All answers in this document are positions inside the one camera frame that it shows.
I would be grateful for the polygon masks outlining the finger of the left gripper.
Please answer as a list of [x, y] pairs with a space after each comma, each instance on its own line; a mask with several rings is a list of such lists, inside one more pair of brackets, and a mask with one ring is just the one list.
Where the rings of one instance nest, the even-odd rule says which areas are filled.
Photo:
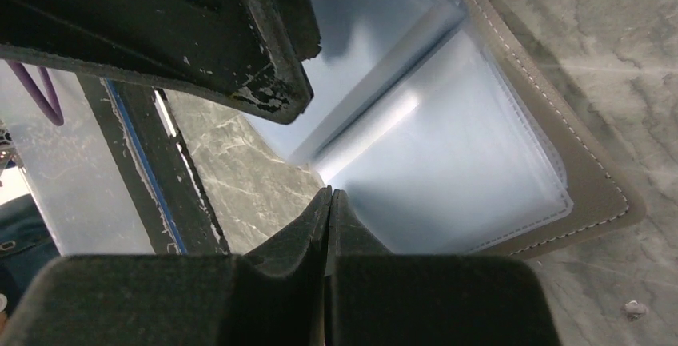
[[275, 0], [1, 0], [1, 56], [282, 125], [313, 98]]
[[321, 35], [311, 0], [275, 0], [297, 57], [315, 58], [321, 51]]

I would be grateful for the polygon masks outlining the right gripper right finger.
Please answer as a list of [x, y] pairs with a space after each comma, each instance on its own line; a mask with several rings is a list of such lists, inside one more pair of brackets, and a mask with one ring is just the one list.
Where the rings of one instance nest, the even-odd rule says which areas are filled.
[[333, 193], [325, 280], [328, 345], [558, 345], [544, 291], [509, 257], [398, 255]]

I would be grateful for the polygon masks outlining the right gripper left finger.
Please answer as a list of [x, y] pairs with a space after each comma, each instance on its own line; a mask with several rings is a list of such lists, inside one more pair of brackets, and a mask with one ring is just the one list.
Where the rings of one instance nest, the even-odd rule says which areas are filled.
[[332, 190], [246, 254], [92, 255], [50, 262], [4, 345], [322, 345]]

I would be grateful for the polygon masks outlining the grey leather card holder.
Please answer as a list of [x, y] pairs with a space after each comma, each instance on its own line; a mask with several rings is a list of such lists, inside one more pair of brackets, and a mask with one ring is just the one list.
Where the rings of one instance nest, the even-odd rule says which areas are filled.
[[310, 0], [293, 123], [249, 123], [404, 254], [534, 257], [640, 221], [640, 194], [489, 0]]

